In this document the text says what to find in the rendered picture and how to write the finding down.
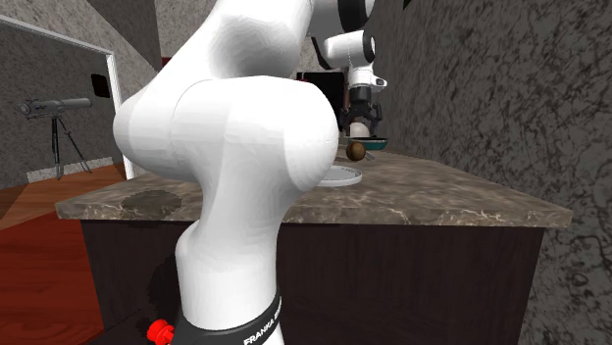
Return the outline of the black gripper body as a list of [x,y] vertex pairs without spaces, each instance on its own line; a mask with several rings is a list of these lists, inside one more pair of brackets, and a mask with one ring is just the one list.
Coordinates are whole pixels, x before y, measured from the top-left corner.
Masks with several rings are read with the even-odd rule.
[[371,113],[377,108],[378,104],[372,102],[373,90],[368,86],[356,86],[348,89],[348,106],[345,109],[349,112]]

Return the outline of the teal bowl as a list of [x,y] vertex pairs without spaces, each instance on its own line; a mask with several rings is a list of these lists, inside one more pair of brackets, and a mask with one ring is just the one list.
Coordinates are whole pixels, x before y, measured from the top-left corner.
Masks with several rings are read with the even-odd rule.
[[385,148],[388,139],[381,137],[343,137],[339,139],[339,143],[346,146],[357,143],[366,151],[378,151]]

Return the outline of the black appliance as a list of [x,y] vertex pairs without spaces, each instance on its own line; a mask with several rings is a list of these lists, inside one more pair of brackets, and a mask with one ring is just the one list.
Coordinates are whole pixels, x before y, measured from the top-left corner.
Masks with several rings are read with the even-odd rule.
[[335,113],[336,124],[339,129],[342,129],[340,114],[344,102],[344,74],[341,72],[300,72],[296,74],[296,79],[315,84],[326,95]]

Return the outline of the brown round fruit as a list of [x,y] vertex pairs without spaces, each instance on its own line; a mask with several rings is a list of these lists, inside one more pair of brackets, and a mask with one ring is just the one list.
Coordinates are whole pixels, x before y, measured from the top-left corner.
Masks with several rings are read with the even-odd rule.
[[350,161],[358,162],[366,157],[367,150],[360,142],[351,142],[345,150],[346,156]]

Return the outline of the white plate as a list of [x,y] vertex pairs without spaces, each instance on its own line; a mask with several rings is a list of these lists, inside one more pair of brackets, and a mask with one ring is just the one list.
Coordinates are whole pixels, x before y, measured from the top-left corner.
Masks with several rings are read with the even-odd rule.
[[363,173],[359,169],[333,165],[318,183],[320,187],[342,187],[359,183]]

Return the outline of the dark brown counter cabinet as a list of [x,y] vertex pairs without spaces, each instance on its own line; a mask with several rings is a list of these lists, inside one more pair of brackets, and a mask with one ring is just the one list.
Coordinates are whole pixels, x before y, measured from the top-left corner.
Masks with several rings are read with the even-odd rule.
[[[143,309],[178,307],[184,222],[81,228],[104,332]],[[542,236],[538,227],[285,223],[285,344],[517,345]]]

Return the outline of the grey telescope on tripod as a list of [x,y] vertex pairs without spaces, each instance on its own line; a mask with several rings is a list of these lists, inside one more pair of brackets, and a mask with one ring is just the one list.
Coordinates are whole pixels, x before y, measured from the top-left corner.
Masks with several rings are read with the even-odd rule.
[[58,125],[62,127],[64,133],[72,143],[76,153],[79,156],[79,163],[81,168],[91,173],[91,168],[85,161],[81,151],[78,149],[76,142],[74,141],[71,132],[67,129],[65,123],[62,120],[62,115],[65,111],[77,110],[90,108],[92,101],[88,98],[75,98],[65,100],[48,100],[40,101],[37,99],[25,100],[23,103],[18,105],[18,110],[25,116],[27,120],[32,119],[51,119],[51,130],[52,130],[52,152],[54,156],[54,164],[56,170],[56,177],[58,180],[64,175],[64,169],[61,165],[60,150],[59,150],[59,133]]

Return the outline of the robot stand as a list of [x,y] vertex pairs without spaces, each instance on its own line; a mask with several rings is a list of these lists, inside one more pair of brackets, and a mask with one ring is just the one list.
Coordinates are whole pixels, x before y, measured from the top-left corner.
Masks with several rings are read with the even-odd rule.
[[110,327],[101,335],[91,339],[85,345],[155,345],[146,334],[155,320],[165,320],[168,324],[175,324],[178,308],[160,313],[154,308],[146,308],[115,326]]

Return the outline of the white door frame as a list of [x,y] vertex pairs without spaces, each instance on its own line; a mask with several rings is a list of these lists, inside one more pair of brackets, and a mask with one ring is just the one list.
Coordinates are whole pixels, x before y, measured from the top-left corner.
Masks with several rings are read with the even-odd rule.
[[[92,74],[108,78],[111,98],[94,94]],[[27,120],[18,105],[75,98],[92,106],[65,111],[62,120],[91,170],[121,162],[112,130],[122,102],[114,54],[0,15],[0,189],[57,178],[51,119]],[[60,125],[58,133],[63,176],[84,172]]]

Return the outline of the black wall panel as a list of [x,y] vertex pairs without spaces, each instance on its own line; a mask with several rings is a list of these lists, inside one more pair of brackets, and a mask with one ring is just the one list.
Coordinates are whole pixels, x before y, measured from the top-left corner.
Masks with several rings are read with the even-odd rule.
[[108,78],[103,74],[92,74],[90,76],[93,92],[97,97],[111,98],[112,92]]

